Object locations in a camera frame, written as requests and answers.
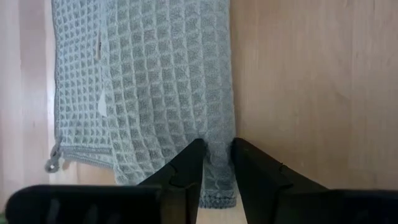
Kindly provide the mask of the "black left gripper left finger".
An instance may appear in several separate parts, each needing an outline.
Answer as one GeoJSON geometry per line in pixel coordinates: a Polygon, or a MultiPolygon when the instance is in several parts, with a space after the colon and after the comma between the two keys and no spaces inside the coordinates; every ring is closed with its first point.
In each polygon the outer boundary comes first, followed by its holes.
{"type": "Polygon", "coordinates": [[[206,143],[195,139],[139,184],[159,188],[155,207],[143,213],[147,224],[196,224],[205,154],[206,143]]]}

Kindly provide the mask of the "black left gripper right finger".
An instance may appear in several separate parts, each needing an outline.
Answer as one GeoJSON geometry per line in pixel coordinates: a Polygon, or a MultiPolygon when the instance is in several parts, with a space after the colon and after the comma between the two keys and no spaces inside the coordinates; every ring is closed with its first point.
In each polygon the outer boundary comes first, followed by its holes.
{"type": "Polygon", "coordinates": [[[242,138],[233,139],[231,159],[248,224],[274,224],[283,193],[326,190],[242,138]]]}

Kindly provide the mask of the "grey waffle microfiber towel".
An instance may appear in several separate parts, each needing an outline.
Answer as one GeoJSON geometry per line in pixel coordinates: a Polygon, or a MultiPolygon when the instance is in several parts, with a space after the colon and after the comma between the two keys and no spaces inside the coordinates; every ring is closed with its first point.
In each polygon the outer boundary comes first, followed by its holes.
{"type": "Polygon", "coordinates": [[[137,185],[193,140],[206,145],[200,206],[232,208],[236,184],[230,0],[52,0],[55,145],[137,185]]]}

